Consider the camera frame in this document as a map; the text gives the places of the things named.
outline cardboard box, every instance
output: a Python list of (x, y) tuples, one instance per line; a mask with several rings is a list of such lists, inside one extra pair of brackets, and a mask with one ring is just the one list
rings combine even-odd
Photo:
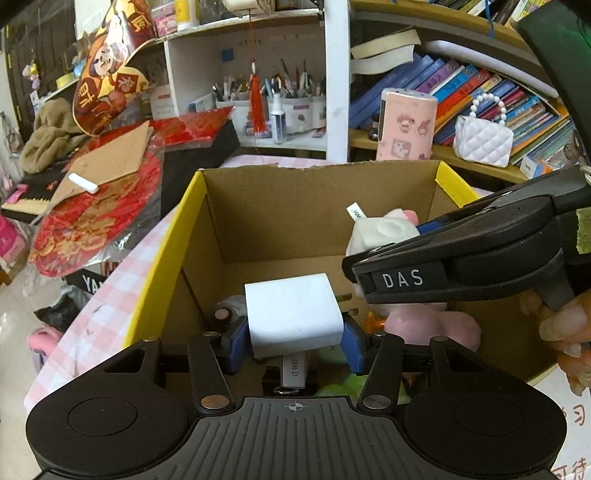
[[(438, 161), (384, 161), (197, 173), (148, 273), (126, 344), (151, 336), (184, 342), (205, 330), (203, 316), (217, 301), (243, 293), (245, 283), (324, 272), (336, 294), (352, 293), (341, 270), (353, 228), (346, 208), (357, 202), (368, 216), (383, 216), (401, 207), (427, 221), (456, 208), (446, 190), (452, 196), (471, 191), (450, 171)], [(357, 298), (341, 307), (359, 308), (358, 321), (368, 311)], [(450, 307), (474, 315), (483, 330), (479, 353), (500, 368), (531, 380), (554, 364), (536, 319), (520, 312), (518, 297)], [(326, 370), (335, 381), (347, 369)], [(264, 365), (249, 363), (229, 378), (230, 388), (260, 394), (263, 371)]]

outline screw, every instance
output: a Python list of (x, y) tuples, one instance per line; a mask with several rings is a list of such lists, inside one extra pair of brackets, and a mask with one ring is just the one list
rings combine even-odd
[(392, 401), (383, 395), (370, 395), (363, 399), (363, 404), (372, 410), (383, 410), (388, 408)]
[(209, 410), (220, 410), (229, 404), (230, 399), (224, 395), (208, 395), (201, 400), (201, 405)]

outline crosshair marking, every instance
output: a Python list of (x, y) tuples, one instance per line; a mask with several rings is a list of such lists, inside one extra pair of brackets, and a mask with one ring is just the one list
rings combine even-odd
[(295, 401), (293, 403), (290, 403), (289, 405), (286, 405), (285, 407), (289, 408), (291, 411), (300, 411), (302, 408), (305, 408), (306, 406)]

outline label tag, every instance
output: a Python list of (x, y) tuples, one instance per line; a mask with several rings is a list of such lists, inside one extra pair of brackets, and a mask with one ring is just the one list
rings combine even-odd
[(292, 353), (283, 356), (281, 369), (281, 386), (288, 388), (305, 388), (308, 376), (308, 352)]
[(358, 218), (367, 218), (367, 215), (365, 215), (361, 207), (357, 205), (357, 202), (355, 202), (353, 205), (349, 205), (347, 207), (347, 211), (353, 220), (357, 220)]

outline finger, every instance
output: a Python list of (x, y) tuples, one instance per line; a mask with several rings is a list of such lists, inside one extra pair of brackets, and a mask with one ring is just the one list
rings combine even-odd
[(566, 353), (556, 354), (560, 369), (570, 377), (576, 378), (585, 387), (591, 387), (591, 350), (584, 350), (581, 358)]
[(577, 395), (577, 397), (582, 397), (583, 393), (585, 392), (586, 388), (577, 378), (566, 376), (567, 380), (569, 381), (570, 391)]
[(540, 336), (548, 342), (565, 339), (573, 343), (590, 341), (590, 317), (591, 290), (588, 290), (544, 319), (540, 323)]
[(539, 315), (544, 302), (533, 290), (523, 292), (519, 297), (519, 307), (523, 315)]
[(566, 340), (558, 340), (557, 342), (548, 342), (550, 347), (559, 352), (564, 352), (568, 356), (574, 358), (581, 358), (583, 351), (580, 343), (567, 342)]

